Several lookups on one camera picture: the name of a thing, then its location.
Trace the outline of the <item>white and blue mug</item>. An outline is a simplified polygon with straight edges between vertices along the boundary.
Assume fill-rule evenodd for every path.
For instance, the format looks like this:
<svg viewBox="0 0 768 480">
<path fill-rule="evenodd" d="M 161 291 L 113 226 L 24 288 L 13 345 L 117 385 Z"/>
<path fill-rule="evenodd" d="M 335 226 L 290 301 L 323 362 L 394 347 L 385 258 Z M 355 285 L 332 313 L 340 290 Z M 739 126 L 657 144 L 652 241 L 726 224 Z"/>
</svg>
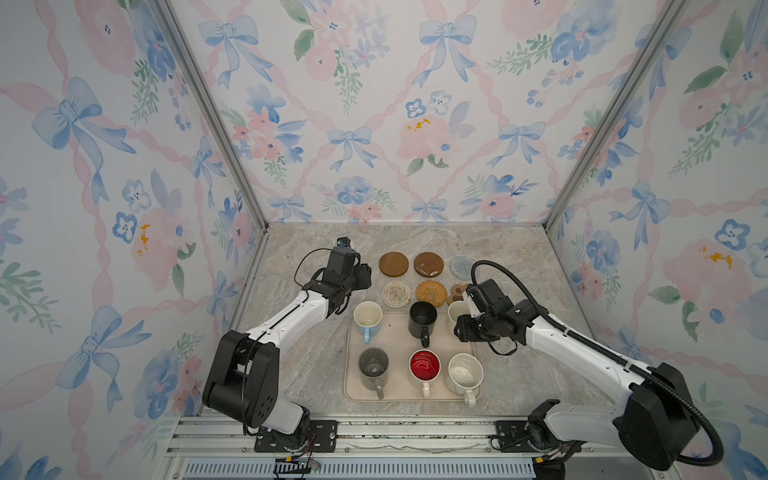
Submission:
<svg viewBox="0 0 768 480">
<path fill-rule="evenodd" d="M 353 311 L 353 320 L 366 345 L 379 333 L 383 319 L 383 310 L 373 301 L 358 304 Z"/>
</svg>

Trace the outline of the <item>cream mug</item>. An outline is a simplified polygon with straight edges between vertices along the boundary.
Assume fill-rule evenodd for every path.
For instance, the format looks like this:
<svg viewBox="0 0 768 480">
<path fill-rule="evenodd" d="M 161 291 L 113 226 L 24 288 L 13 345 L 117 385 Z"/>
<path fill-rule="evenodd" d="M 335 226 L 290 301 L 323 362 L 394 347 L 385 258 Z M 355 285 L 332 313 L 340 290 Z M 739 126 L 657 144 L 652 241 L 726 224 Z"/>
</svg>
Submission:
<svg viewBox="0 0 768 480">
<path fill-rule="evenodd" d="M 457 326 L 457 322 L 461 316 L 471 315 L 469 305 L 464 300 L 457 300 L 451 303 L 447 310 L 448 322 L 447 328 L 450 332 L 453 332 Z"/>
</svg>

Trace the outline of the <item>clear patterned glass coaster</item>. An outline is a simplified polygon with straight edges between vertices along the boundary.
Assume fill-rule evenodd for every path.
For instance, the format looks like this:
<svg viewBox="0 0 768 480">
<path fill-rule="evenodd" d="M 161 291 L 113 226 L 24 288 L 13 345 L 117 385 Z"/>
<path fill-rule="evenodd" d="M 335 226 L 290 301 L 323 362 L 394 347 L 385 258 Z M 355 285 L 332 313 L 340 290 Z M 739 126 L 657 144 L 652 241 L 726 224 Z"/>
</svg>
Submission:
<svg viewBox="0 0 768 480">
<path fill-rule="evenodd" d="M 411 302 L 411 289 L 402 281 L 390 281 L 380 289 L 382 302 L 389 308 L 400 309 Z"/>
</svg>

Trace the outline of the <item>matte brown wooden coaster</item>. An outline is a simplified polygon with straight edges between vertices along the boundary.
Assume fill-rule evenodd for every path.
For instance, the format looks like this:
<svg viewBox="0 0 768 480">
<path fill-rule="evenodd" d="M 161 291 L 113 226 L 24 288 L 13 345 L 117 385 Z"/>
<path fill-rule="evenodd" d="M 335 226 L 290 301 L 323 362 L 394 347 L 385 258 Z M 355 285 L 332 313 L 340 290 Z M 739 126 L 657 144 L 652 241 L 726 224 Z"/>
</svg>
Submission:
<svg viewBox="0 0 768 480">
<path fill-rule="evenodd" d="M 379 260 L 380 272 L 390 278 L 405 275 L 409 269 L 409 259 L 401 252 L 390 251 L 383 254 Z"/>
</svg>

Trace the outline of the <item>woven rattan round coaster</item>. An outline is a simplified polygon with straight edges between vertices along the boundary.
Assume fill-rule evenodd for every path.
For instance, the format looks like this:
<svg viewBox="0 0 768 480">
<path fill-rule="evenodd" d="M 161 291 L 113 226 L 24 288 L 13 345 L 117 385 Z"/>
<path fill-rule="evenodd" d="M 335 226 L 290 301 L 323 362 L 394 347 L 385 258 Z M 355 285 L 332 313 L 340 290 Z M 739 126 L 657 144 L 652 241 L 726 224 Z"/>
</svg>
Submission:
<svg viewBox="0 0 768 480">
<path fill-rule="evenodd" d="M 415 293 L 419 302 L 427 302 L 435 308 L 444 305 L 448 298 L 446 287 L 435 280 L 421 282 L 416 287 Z"/>
</svg>

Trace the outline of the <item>glossy brown wooden coaster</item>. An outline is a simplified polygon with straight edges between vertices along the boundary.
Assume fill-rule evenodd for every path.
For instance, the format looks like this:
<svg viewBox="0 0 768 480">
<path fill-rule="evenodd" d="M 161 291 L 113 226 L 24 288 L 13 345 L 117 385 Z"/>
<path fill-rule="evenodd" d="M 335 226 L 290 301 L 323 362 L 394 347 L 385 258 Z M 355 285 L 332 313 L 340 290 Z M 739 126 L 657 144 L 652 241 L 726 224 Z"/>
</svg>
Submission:
<svg viewBox="0 0 768 480">
<path fill-rule="evenodd" d="M 425 278 L 439 276 L 445 267 L 443 258 L 434 252 L 419 253 L 413 260 L 415 272 Z"/>
</svg>

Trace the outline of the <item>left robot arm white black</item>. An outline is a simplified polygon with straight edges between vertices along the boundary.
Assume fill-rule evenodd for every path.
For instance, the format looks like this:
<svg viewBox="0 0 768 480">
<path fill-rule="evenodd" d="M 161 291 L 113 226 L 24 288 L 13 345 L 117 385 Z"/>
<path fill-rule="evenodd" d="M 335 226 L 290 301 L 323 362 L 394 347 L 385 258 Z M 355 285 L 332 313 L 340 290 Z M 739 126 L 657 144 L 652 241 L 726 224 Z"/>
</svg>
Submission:
<svg viewBox="0 0 768 480">
<path fill-rule="evenodd" d="M 371 274 L 365 263 L 340 273 L 321 269 L 269 320 L 246 332 L 224 334 L 203 389 L 203 405 L 239 422 L 247 436 L 262 436 L 287 451 L 305 448 L 310 413 L 280 394 L 281 356 L 314 325 L 340 314 L 353 292 L 368 289 Z"/>
</svg>

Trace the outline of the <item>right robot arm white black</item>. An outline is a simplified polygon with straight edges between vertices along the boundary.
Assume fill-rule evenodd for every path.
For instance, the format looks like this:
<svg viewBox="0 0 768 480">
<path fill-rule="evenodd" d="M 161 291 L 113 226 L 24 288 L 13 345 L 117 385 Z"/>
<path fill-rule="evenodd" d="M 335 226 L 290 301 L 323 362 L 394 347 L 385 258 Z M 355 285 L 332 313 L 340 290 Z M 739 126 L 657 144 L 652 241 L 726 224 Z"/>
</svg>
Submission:
<svg viewBox="0 0 768 480">
<path fill-rule="evenodd" d="M 674 367 L 653 367 L 604 347 L 528 300 L 464 301 L 469 311 L 454 329 L 460 341 L 491 344 L 508 337 L 568 366 L 613 401 L 599 407 L 545 400 L 528 415 L 522 434 L 496 438 L 499 447 L 527 443 L 544 454 L 558 447 L 572 453 L 594 443 L 623 448 L 659 471 L 674 463 L 710 467 L 724 459 L 720 435 Z"/>
</svg>

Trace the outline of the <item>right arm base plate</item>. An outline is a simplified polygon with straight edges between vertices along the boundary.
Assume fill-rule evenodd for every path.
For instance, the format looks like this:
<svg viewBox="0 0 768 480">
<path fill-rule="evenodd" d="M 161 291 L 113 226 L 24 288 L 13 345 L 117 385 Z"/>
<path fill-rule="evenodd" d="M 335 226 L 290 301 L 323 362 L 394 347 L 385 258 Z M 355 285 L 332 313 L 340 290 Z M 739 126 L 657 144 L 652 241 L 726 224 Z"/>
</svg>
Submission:
<svg viewBox="0 0 768 480">
<path fill-rule="evenodd" d="M 580 452 L 583 442 L 557 440 L 542 421 L 500 420 L 494 423 L 492 448 L 503 453 L 564 455 Z"/>
</svg>

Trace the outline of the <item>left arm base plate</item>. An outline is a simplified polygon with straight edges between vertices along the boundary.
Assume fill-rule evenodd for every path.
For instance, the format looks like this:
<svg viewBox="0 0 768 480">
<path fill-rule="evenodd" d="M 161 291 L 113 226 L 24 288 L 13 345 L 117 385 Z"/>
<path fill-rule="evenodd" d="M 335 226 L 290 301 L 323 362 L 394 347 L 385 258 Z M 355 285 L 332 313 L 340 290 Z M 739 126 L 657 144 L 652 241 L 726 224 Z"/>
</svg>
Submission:
<svg viewBox="0 0 768 480">
<path fill-rule="evenodd" d="M 293 433 L 282 433 L 260 427 L 254 443 L 257 453 L 299 454 L 333 453 L 337 442 L 338 422 L 303 419 Z"/>
</svg>

